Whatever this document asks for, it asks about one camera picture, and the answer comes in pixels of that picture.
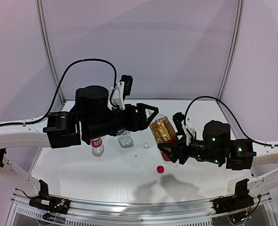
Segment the amber tea bottle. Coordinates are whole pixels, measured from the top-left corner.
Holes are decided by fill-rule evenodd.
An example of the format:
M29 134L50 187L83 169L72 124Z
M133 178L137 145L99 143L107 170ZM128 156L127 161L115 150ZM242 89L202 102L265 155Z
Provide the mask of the amber tea bottle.
M178 141L176 132L167 116L158 113L149 125L157 144L175 143Z

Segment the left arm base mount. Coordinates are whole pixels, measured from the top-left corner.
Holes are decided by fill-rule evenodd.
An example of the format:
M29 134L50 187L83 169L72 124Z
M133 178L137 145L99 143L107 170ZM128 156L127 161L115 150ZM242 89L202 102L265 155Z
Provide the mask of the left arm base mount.
M49 188L47 183L39 180L40 190L38 195L31 197L29 205L40 210L46 211L42 216L44 220L54 221L56 214L68 214L71 201L66 198L59 198L49 195Z

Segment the clear bottle green blue label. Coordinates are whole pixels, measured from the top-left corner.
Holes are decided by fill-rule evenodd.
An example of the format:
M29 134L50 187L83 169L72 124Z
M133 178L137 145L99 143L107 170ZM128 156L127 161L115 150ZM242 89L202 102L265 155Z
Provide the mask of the clear bottle green blue label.
M131 133L127 130L120 130L118 132L118 143L122 148L129 148L134 145L134 142L131 137Z

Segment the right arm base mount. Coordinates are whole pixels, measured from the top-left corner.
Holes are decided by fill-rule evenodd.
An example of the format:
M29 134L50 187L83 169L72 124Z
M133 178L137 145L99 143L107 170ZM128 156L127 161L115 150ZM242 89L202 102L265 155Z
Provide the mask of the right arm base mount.
M233 195L212 200L216 214L232 212L254 205L254 198L249 195L248 181L249 179L243 179L237 182Z

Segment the red bottle cap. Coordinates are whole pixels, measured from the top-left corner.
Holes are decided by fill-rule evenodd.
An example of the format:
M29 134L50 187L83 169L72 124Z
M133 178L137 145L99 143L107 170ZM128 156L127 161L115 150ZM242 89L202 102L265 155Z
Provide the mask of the red bottle cap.
M158 172L159 174L164 173L164 167L161 166L161 165L157 166L156 170L157 170L157 172Z

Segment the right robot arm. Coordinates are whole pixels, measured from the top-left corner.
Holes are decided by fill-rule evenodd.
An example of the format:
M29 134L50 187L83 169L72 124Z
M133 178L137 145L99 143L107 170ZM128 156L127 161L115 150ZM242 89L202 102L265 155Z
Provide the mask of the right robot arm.
M278 144L248 139L231 139L230 125L210 121L204 126L203 139L195 137L195 130L181 122L175 123L181 139L174 143L158 144L172 162L184 164L188 158L209 162L231 170L249 170L256 166L278 164ZM278 187L278 168L252 179L237 182L235 193L256 197Z

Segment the blue white bottle cap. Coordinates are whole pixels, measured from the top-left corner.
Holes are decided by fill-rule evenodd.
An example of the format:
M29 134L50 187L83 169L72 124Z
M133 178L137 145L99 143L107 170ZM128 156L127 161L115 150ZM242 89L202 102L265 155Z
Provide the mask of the blue white bottle cap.
M150 147L150 144L149 142L143 142L142 143L142 146L145 148L145 149L148 149Z

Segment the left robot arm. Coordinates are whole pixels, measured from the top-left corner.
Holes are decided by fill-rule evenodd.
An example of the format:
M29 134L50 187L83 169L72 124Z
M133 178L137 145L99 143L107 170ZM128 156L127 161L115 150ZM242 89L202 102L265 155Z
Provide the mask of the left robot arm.
M10 180L30 198L49 200L48 185L30 176L11 158L11 147L41 146L66 148L89 144L103 136L116 136L121 130L147 129L158 114L157 107L125 104L125 93L116 89L114 107L108 107L109 92L102 86L88 86L76 91L70 111L48 113L40 118L0 122L0 175Z

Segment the white tea bottle cap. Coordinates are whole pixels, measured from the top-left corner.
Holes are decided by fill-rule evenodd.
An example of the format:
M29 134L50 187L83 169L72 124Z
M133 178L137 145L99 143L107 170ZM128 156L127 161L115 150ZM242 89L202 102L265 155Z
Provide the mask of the white tea bottle cap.
M147 109L147 113L150 116L150 115L152 115L154 113L154 110Z

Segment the clear bottle red label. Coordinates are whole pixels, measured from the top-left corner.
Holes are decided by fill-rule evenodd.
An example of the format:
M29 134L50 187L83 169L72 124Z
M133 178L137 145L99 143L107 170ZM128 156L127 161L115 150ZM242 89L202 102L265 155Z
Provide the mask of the clear bottle red label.
M96 157L100 157L104 153L104 144L102 138L97 138L90 141L92 147L92 154Z

